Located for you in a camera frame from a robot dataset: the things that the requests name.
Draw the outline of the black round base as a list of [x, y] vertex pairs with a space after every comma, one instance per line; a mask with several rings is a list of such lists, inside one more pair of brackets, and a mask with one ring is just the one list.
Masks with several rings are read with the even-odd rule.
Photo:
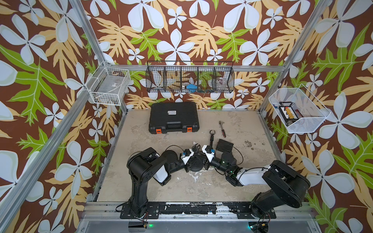
[[189, 170], [193, 172], [199, 172], [205, 165], [205, 159], [200, 156], [192, 156], [189, 161]]
[[172, 164], [175, 163], [178, 160], [178, 155], [175, 151], [173, 150], [166, 150], [164, 151], [161, 156], [166, 158], [166, 163], [167, 164]]

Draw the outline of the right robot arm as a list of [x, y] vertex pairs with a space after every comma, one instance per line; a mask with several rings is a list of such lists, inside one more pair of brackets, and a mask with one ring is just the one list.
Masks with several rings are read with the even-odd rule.
[[202, 149], [207, 167], [222, 172], [233, 186], [267, 184], [270, 190], [258, 193], [249, 205], [249, 213], [255, 217], [268, 215], [274, 208], [288, 205], [292, 208], [302, 206], [302, 201], [310, 188], [308, 179], [280, 160], [270, 165], [255, 168], [241, 168], [230, 152], [224, 152], [221, 158], [215, 157], [210, 146]]

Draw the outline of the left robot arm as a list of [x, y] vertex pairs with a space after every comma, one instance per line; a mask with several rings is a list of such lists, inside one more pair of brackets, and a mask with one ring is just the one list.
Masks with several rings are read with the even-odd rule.
[[165, 150], [159, 154], [152, 147], [132, 156], [127, 168], [132, 181], [131, 197], [121, 210], [121, 218], [141, 218], [147, 213], [148, 182], [155, 179], [161, 186], [172, 178], [171, 174], [185, 169], [188, 162], [198, 152], [197, 147], [184, 150], [180, 155], [173, 150]]

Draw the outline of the black phone holder plate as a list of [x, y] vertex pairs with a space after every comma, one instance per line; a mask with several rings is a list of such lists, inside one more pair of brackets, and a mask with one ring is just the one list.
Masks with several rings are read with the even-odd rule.
[[219, 139], [219, 140], [218, 140], [218, 143], [217, 143], [217, 145], [216, 145], [216, 150], [217, 150], [217, 151], [220, 151], [220, 152], [228, 152], [228, 153], [231, 153], [233, 147], [234, 147], [234, 144], [233, 144], [233, 143], [228, 142], [228, 141], [223, 140], [223, 139]]

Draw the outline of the black plastic tool case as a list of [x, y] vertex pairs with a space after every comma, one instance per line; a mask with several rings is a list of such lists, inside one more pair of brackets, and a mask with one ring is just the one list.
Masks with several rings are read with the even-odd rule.
[[197, 132], [199, 129], [197, 105], [194, 102], [155, 103], [151, 107], [151, 134], [189, 133]]

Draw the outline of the blue object in basket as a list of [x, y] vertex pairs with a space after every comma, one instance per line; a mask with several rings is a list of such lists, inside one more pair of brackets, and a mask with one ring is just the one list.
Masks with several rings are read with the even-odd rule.
[[197, 91], [197, 89], [198, 89], [198, 87], [195, 86], [195, 85], [193, 85], [193, 84], [189, 84], [186, 88], [187, 88], [187, 90], [188, 90], [190, 93], [195, 92], [195, 91]]

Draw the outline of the screw box in basket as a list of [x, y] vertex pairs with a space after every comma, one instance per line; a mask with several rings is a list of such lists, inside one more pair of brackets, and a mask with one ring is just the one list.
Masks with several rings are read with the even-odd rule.
[[280, 114], [286, 121], [296, 122], [299, 119], [296, 111], [293, 109], [293, 102], [280, 102], [279, 104]]

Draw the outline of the red handled ratchet wrench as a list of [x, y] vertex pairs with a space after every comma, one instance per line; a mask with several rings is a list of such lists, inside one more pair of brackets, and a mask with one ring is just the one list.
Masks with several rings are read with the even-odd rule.
[[223, 137], [226, 138], [226, 132], [223, 128], [223, 122], [222, 121], [219, 121], [219, 126], [220, 126], [221, 133], [222, 133]]

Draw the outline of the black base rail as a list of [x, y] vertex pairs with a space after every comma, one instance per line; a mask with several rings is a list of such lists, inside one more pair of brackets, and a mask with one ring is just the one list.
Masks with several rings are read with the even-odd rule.
[[262, 212], [251, 206], [250, 202], [189, 202], [189, 203], [167, 203], [148, 202], [144, 208], [142, 216], [134, 216], [130, 209], [129, 202], [124, 202], [115, 208], [120, 213], [121, 219], [159, 219], [161, 215], [168, 216], [207, 216], [234, 214], [238, 219], [275, 219], [276, 214], [273, 209]]

